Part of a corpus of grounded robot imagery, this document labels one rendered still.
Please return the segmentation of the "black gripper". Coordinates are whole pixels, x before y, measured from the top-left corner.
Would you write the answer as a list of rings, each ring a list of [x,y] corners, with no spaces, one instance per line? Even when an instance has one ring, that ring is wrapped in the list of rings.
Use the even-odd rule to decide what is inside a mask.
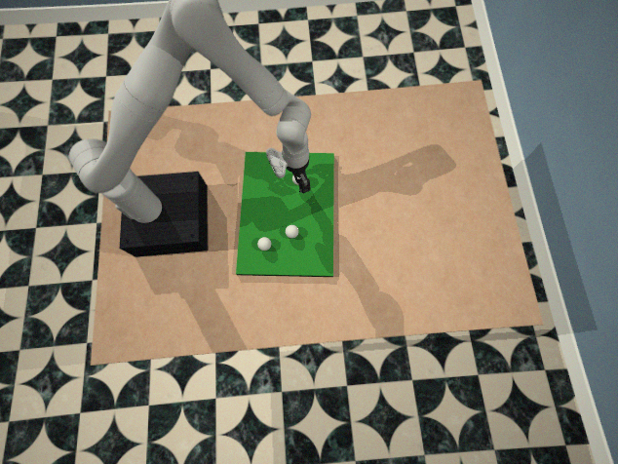
[[[292,172],[292,174],[294,175],[295,181],[299,184],[300,193],[306,193],[311,190],[310,180],[309,178],[307,178],[307,175],[305,172],[308,165],[309,165],[309,160],[305,166],[298,168],[298,169],[294,169],[294,168],[287,166],[287,170]],[[297,179],[298,177],[301,177],[301,178]]]

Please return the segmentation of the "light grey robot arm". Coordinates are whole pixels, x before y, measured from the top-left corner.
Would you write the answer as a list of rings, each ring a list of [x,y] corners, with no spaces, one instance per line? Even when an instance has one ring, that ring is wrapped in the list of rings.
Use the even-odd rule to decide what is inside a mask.
[[[218,0],[169,0],[154,35],[113,99],[107,143],[84,139],[69,152],[71,165],[90,191],[101,193],[141,223],[155,220],[162,203],[130,166],[168,108],[193,49],[229,76],[265,114],[282,112],[276,134],[283,156],[274,148],[266,150],[276,177],[284,177],[287,166],[298,169],[309,160],[308,104],[285,90],[243,48]]]

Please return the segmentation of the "green golf mat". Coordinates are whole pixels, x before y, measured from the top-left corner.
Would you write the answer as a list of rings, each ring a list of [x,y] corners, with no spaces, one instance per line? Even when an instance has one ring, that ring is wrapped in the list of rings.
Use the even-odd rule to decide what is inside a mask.
[[[309,153],[305,172],[311,190],[300,193],[292,172],[276,177],[266,152],[246,152],[237,275],[333,277],[334,153]],[[289,225],[299,230],[293,239]]]

